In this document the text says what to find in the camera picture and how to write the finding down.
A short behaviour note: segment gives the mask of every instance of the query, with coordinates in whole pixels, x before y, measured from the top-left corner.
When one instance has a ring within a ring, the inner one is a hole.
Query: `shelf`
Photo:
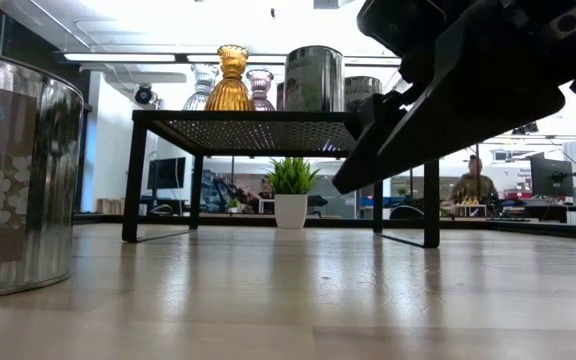
[[[136,110],[133,120],[193,154],[346,157],[350,113]]]

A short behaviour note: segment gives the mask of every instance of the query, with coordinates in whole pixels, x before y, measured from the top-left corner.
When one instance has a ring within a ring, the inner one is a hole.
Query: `white flower pot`
[[[275,195],[275,219],[280,229],[301,229],[306,222],[308,195]]]

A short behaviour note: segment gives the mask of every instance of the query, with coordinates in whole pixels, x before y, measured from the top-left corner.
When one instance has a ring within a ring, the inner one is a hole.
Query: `computer monitor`
[[[186,158],[152,160],[148,171],[148,189],[183,188],[185,169]]]
[[[533,196],[574,196],[572,164],[546,159],[543,153],[530,157]]]

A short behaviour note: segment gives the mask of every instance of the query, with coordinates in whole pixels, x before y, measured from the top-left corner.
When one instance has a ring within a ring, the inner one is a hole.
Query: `security camera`
[[[152,91],[152,84],[141,84],[139,90],[135,93],[135,101],[142,105],[154,104],[158,99],[155,92]]]

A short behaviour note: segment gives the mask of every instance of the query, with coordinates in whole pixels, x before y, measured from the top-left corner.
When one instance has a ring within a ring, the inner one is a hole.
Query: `green plant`
[[[232,198],[230,200],[228,200],[228,208],[232,209],[232,208],[236,208],[239,207],[239,200],[237,200],[236,198]]]
[[[319,170],[311,171],[310,163],[303,158],[272,160],[273,170],[268,173],[270,185],[275,194],[308,194],[317,183],[315,176]]]

